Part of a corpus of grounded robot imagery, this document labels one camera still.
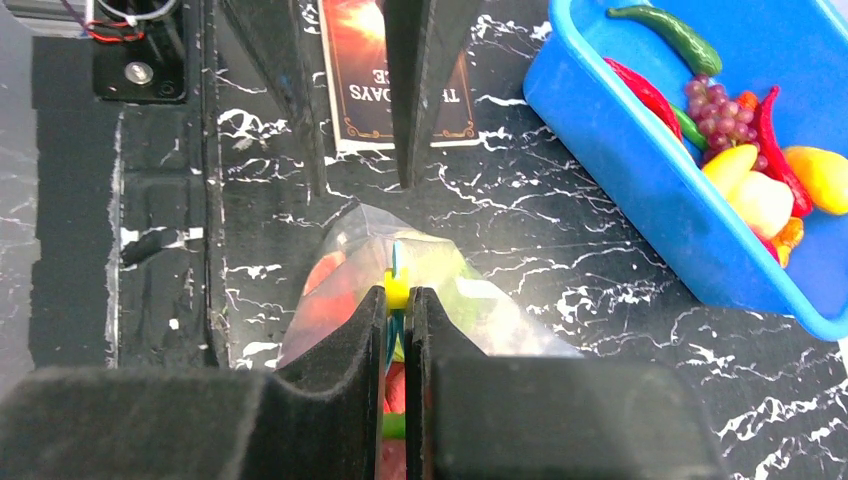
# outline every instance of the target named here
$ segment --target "yellow mango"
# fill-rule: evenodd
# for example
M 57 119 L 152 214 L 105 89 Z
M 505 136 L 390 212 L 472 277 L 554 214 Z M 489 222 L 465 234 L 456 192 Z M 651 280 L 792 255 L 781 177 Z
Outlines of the yellow mango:
M 727 198 L 745 175 L 754 168 L 757 147 L 739 145 L 729 148 L 710 160 L 701 169 L 722 197 Z
M 789 147 L 783 154 L 817 207 L 833 215 L 848 213 L 848 159 L 814 147 Z
M 727 196 L 727 203 L 754 233 L 771 240 L 789 222 L 795 197 L 785 183 L 749 171 Z

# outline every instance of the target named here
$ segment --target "bolt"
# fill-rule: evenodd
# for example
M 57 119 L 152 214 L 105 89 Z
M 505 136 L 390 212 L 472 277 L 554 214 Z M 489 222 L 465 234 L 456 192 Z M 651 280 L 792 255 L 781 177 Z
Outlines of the bolt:
M 144 62 L 131 62 L 124 68 L 124 76 L 136 85 L 147 85 L 153 80 L 153 69 Z

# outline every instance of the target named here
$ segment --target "book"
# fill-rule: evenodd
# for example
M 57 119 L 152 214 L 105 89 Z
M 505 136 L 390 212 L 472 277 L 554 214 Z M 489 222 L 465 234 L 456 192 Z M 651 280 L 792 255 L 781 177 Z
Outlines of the book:
M 394 148 L 383 15 L 375 0 L 319 0 L 336 150 Z M 474 124 L 465 52 L 442 95 L 434 147 L 473 145 Z

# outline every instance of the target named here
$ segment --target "plastic bag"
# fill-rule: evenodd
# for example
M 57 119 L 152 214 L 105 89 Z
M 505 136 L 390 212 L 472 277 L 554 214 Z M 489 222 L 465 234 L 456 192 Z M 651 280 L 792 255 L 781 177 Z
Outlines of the plastic bag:
M 278 368 L 335 331 L 372 286 L 383 284 L 398 240 L 410 286 L 433 288 L 451 321 L 487 355 L 580 356 L 471 268 L 452 241 L 360 205 L 327 234 L 283 337 Z

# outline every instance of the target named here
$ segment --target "purple wire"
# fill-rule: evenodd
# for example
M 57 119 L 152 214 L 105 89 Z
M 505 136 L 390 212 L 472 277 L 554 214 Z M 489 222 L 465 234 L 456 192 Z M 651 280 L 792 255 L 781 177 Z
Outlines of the purple wire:
M 70 13 L 71 16 L 74 17 L 74 20 L 76 20 L 76 22 L 80 24 L 80 27 L 82 27 L 83 30 L 85 30 L 85 20 L 83 20 L 82 16 L 79 13 L 77 13 L 76 10 L 74 10 L 74 7 L 71 6 L 70 3 L 68 3 L 68 0 L 59 0 L 59 1 L 62 2 L 62 5 L 65 7 L 65 10 L 67 10 L 68 13 Z

